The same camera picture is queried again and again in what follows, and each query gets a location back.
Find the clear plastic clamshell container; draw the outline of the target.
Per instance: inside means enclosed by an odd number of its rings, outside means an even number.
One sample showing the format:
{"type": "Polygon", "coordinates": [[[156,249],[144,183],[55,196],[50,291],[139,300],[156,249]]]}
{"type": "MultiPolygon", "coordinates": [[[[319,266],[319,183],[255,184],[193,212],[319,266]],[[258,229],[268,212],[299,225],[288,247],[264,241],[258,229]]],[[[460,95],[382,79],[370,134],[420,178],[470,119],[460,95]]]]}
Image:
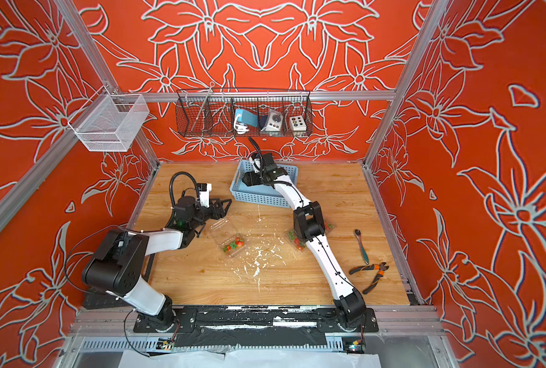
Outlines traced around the clear plastic clamshell container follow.
{"type": "MultiPolygon", "coordinates": [[[[334,229],[337,227],[335,223],[333,222],[325,222],[325,235],[328,236],[329,233],[334,231],[334,229]]],[[[296,231],[291,228],[287,232],[287,238],[288,241],[295,246],[295,248],[299,251],[303,251],[307,248],[307,244],[305,241],[302,241],[298,238],[296,231]]]]}

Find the light blue perforated plastic basket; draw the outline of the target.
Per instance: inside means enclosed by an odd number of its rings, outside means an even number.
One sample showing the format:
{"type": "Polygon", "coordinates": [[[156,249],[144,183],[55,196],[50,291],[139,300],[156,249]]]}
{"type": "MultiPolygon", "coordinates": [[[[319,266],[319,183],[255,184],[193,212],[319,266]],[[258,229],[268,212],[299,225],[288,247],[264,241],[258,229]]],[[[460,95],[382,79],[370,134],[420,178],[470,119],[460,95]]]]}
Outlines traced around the light blue perforated plastic basket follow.
{"type": "Polygon", "coordinates": [[[275,189],[264,186],[246,186],[242,181],[245,173],[254,173],[254,166],[249,160],[241,160],[230,186],[230,192],[237,202],[247,202],[258,205],[269,205],[279,208],[289,208],[286,199],[275,189]]]}

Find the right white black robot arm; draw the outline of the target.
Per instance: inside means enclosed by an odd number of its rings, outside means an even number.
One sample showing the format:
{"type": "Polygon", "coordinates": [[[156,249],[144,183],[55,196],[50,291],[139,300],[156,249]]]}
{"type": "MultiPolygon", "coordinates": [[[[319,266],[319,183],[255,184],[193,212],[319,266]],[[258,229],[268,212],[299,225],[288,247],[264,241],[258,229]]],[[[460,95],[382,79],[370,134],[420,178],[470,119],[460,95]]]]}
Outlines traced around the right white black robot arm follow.
{"type": "Polygon", "coordinates": [[[366,303],[330,248],[320,203],[302,194],[287,170],[277,165],[270,153],[253,153],[249,162],[253,169],[242,174],[242,182],[247,186],[272,188],[293,210],[296,236],[314,255],[324,274],[340,326],[347,330],[363,326],[366,323],[366,303]]]}

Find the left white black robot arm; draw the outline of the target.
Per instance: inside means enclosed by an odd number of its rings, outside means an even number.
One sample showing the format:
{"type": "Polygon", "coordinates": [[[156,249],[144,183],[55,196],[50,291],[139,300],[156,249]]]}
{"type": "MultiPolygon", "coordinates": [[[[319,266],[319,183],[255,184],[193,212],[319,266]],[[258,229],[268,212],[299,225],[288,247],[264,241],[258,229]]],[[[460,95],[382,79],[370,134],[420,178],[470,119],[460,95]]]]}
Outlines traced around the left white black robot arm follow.
{"type": "Polygon", "coordinates": [[[173,301],[150,286],[142,276],[146,257],[188,247],[210,220],[224,219],[230,199],[212,198],[212,185],[187,172],[170,179],[171,214],[157,231],[110,230],[84,267],[82,282],[130,305],[140,320],[157,332],[177,323],[173,301]]]}

